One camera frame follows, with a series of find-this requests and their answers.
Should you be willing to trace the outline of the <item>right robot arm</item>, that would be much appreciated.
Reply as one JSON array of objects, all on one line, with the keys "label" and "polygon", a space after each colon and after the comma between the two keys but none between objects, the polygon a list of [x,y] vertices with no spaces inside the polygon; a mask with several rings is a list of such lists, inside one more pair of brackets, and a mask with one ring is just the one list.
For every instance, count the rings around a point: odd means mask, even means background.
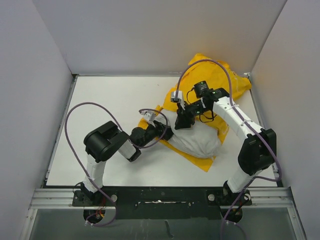
[{"label": "right robot arm", "polygon": [[260,172],[275,163],[277,137],[272,129],[264,129],[253,122],[233,101],[224,88],[209,88],[206,81],[194,85],[197,101],[188,104],[183,93],[175,90],[170,100],[177,104],[175,130],[189,129],[195,117],[210,111],[222,118],[242,142],[237,157],[238,168],[224,184],[223,200],[230,205],[241,198],[242,191]]}]

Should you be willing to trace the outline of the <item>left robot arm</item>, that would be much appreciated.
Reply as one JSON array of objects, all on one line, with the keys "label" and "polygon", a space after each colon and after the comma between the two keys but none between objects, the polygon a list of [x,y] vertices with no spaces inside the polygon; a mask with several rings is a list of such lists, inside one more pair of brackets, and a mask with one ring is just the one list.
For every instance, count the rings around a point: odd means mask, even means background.
[{"label": "left robot arm", "polygon": [[109,121],[95,130],[91,131],[84,138],[85,151],[87,153],[86,176],[80,185],[84,193],[84,200],[95,206],[100,203],[103,187],[103,175],[107,160],[115,153],[120,153],[129,162],[134,162],[140,155],[140,147],[146,147],[153,139],[162,137],[169,140],[173,131],[165,124],[154,121],[147,124],[147,128],[136,127],[131,135],[121,131],[118,126]]}]

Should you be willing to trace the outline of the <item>white pillow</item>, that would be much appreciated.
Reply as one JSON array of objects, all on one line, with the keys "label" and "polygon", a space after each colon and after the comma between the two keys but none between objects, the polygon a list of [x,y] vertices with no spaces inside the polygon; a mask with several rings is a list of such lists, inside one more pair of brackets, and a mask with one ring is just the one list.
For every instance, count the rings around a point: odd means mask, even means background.
[{"label": "white pillow", "polygon": [[169,130],[173,136],[167,141],[175,149],[198,159],[207,159],[215,156],[222,145],[218,138],[218,131],[200,121],[196,121],[190,128],[175,129],[177,114],[163,109],[155,121],[162,124],[168,120]]}]

